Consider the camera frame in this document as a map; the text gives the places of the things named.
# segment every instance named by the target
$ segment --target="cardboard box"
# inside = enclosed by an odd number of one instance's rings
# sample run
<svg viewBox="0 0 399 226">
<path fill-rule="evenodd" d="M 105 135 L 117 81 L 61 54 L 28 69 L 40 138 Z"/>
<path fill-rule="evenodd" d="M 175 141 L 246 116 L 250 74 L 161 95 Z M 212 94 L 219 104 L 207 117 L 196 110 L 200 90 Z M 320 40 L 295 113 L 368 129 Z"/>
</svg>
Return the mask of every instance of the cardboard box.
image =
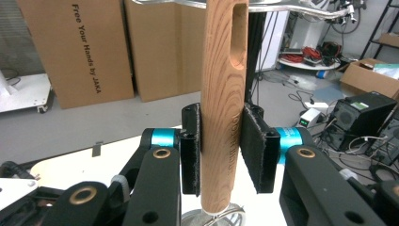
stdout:
<svg viewBox="0 0 399 226">
<path fill-rule="evenodd" d="M 380 43 L 399 47 L 399 34 L 398 33 L 385 33 L 382 34 L 378 40 Z"/>
<path fill-rule="evenodd" d="M 371 58 L 352 62 L 341 78 L 342 87 L 350 89 L 355 94 L 377 91 L 392 99 L 399 100 L 399 80 L 374 73 L 372 70 L 361 66 L 361 64 L 374 66 L 376 63 L 384 62 Z"/>
<path fill-rule="evenodd" d="M 62 108 L 134 97 L 120 0 L 18 0 Z"/>
<path fill-rule="evenodd" d="M 200 91 L 205 9 L 125 1 L 143 102 Z"/>
</svg>

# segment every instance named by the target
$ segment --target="wood grain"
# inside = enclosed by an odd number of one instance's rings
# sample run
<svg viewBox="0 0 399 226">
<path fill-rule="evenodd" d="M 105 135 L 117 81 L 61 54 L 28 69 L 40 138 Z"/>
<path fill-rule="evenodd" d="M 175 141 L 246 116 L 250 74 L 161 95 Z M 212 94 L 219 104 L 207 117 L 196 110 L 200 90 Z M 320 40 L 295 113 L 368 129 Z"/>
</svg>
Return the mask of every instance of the wood grain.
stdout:
<svg viewBox="0 0 399 226">
<path fill-rule="evenodd" d="M 230 203 L 247 65 L 247 0 L 209 0 L 201 90 L 201 204 L 211 215 Z"/>
</svg>

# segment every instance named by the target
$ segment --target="gray floor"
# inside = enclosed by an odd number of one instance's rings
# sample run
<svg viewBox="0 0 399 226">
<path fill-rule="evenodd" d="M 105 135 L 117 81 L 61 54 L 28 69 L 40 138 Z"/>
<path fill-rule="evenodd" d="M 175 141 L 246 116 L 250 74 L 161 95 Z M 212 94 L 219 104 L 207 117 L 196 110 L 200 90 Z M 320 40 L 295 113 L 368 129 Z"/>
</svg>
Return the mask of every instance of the gray floor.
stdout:
<svg viewBox="0 0 399 226">
<path fill-rule="evenodd" d="M 286 77 L 281 72 L 267 72 Z M 306 74 L 298 70 L 286 74 Z M 330 85 L 326 79 L 303 75 L 318 88 Z M 292 126 L 304 110 L 300 102 L 288 98 L 297 89 L 280 82 L 260 82 L 259 105 L 265 110 L 270 126 Z M 257 93 L 253 97 L 256 103 Z M 134 99 L 71 109 L 61 109 L 56 98 L 45 114 L 35 108 L 0 114 L 0 159 L 26 163 L 54 155 L 141 135 L 145 128 L 170 127 L 181 124 L 181 109 L 200 101 L 200 93 L 191 93 L 159 101 L 142 103 Z"/>
</svg>

